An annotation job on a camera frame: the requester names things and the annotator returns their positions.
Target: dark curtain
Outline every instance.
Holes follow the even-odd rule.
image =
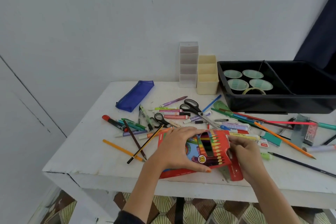
[[[296,54],[336,78],[336,0],[328,0]]]

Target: tabletop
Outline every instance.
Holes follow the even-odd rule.
[[[107,123],[102,119],[102,116],[106,114],[115,120],[128,118],[137,121],[138,107],[131,113],[115,107],[116,102],[130,91],[136,83],[111,82],[49,160],[43,171],[67,173],[82,188],[131,192],[143,163],[133,160],[130,164],[127,164],[130,158],[128,155],[104,144],[102,140],[111,141],[133,153],[137,151],[137,146],[130,136],[115,138],[114,135],[121,133],[121,130]],[[148,110],[181,96],[188,96],[188,98],[197,101],[200,109],[203,109],[218,94],[221,94],[221,90],[218,90],[217,95],[198,95],[194,88],[179,88],[178,82],[155,82],[155,86],[142,100],[141,104]],[[181,103],[182,101],[172,104],[172,106],[179,106]],[[147,111],[147,113],[149,116],[153,116],[151,111]],[[304,115],[310,116],[312,120],[317,122],[336,123],[336,112]],[[253,116],[267,120],[288,120],[291,117],[296,117],[296,114],[253,114]],[[212,120],[224,118],[223,115],[216,112],[212,112],[209,117]],[[183,120],[174,121],[184,125]],[[204,124],[193,125],[198,128],[205,128]],[[275,132],[279,131],[277,127],[267,127]],[[253,128],[250,133],[260,134],[260,130]],[[314,145],[321,144],[333,136],[334,133],[335,131],[332,130],[318,128]],[[158,137],[155,137],[144,148],[147,158],[157,149],[157,145]],[[316,160],[306,157],[285,143],[282,143],[279,148],[270,146],[268,151],[336,173],[336,152],[333,151],[314,153]],[[336,209],[336,178],[277,157],[270,161],[264,160],[264,164],[291,205]],[[213,169],[209,174],[193,173],[161,179],[157,184],[155,194],[256,202],[253,190],[245,180],[227,182],[216,169]]]

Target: scissors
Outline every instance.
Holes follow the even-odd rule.
[[[180,105],[180,109],[184,112],[192,112],[199,115],[203,120],[208,122],[212,127],[216,129],[221,129],[216,123],[210,120],[207,116],[203,115],[203,112],[200,110],[198,103],[192,99],[185,99],[184,104]]]
[[[159,112],[157,112],[155,115],[154,115],[154,118],[152,117],[151,118],[152,120],[156,121],[158,124],[164,124],[163,127],[167,128],[168,127],[168,124],[170,124],[170,128],[172,128],[173,126],[178,128],[178,127],[181,127],[181,125],[173,122],[173,121],[166,121],[164,118],[163,118],[163,115]]]

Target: clear tape roll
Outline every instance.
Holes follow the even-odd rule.
[[[246,94],[247,92],[249,92],[250,90],[259,90],[260,93],[261,93],[262,95],[266,95],[265,91],[263,91],[262,89],[257,88],[257,87],[248,88],[248,89],[244,90],[243,93],[242,93],[242,95],[245,95],[245,94]]]

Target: black handled scissors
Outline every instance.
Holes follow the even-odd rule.
[[[154,115],[154,118],[151,117],[150,119],[151,119],[152,121],[154,121],[154,123],[158,123],[158,124],[159,124],[158,126],[154,125],[154,128],[159,128],[162,124],[163,124],[163,127],[164,127],[164,128],[168,128],[168,125],[169,125],[169,128],[172,128],[172,127],[173,127],[172,125],[170,125],[170,123],[169,123],[168,121],[166,121],[166,120],[163,118],[163,115],[160,114],[160,113],[156,113],[156,114]]]
[[[207,116],[203,114],[203,112],[199,108],[199,104],[192,99],[185,99],[184,104],[180,105],[180,109],[182,109],[184,112],[192,112],[194,114],[197,114],[201,116],[203,120],[208,122],[212,127],[216,129],[221,129],[216,123],[214,123],[212,120],[210,120]]]

